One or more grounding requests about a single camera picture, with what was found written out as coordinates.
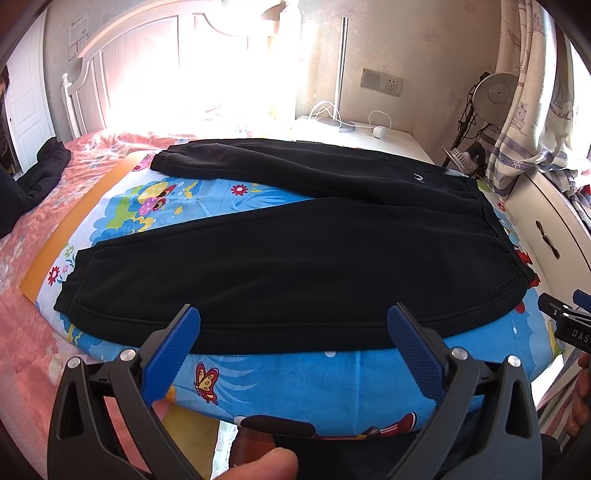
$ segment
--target finger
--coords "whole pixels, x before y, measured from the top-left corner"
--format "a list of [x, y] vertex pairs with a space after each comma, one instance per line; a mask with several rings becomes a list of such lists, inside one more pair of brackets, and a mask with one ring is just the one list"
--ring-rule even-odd
[[574, 387], [581, 396], [581, 398], [587, 398], [589, 391], [591, 390], [591, 378], [589, 378], [589, 370], [586, 368], [581, 370], [577, 375], [577, 380], [574, 383]]
[[571, 437], [576, 437], [579, 434], [579, 431], [579, 424], [575, 422], [572, 415], [569, 415], [569, 419], [566, 421], [566, 433], [568, 433]]
[[574, 393], [573, 397], [573, 418], [579, 425], [584, 426], [589, 422], [589, 407], [585, 404], [583, 399], [577, 392]]
[[276, 448], [252, 463], [230, 468], [219, 480], [296, 480], [298, 462], [291, 450]]
[[580, 367], [587, 368], [589, 364], [589, 354], [586, 352], [581, 353], [579, 355], [578, 363]]

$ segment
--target white door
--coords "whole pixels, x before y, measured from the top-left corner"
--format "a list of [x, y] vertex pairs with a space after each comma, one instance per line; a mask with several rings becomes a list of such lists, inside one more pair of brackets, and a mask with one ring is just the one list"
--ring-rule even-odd
[[8, 129], [23, 173], [37, 163], [37, 152], [56, 134], [43, 78], [43, 12], [8, 59], [10, 87], [4, 97]]

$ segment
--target blue gripper pad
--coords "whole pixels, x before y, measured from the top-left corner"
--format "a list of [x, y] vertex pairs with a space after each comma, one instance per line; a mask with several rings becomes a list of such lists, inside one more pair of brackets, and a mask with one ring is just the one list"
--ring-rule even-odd
[[388, 310], [387, 325], [394, 345], [400, 351], [423, 396], [441, 404], [446, 395], [445, 366], [398, 306]]
[[591, 296], [584, 291], [575, 290], [573, 293], [573, 302], [583, 310], [591, 313]]
[[148, 405], [162, 400], [173, 383], [201, 329], [199, 311], [189, 307], [144, 367], [142, 396]]

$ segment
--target white patterned curtain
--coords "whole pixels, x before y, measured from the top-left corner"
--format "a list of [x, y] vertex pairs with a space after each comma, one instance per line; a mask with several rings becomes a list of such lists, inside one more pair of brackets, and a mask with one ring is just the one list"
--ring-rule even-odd
[[517, 175], [535, 167], [572, 196], [591, 183], [591, 77], [537, 2], [501, 0], [501, 17], [496, 71], [519, 83], [505, 125], [480, 136], [490, 152], [486, 181], [507, 197]]

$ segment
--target white wooden headboard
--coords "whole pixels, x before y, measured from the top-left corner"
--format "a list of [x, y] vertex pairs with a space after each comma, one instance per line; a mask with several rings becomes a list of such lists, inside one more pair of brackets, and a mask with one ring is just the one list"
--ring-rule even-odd
[[183, 125], [220, 111], [293, 120], [301, 14], [299, 0], [285, 0], [278, 21], [263, 20], [279, 2], [148, 0], [116, 18], [79, 53], [78, 79], [62, 75], [72, 136], [189, 133]]

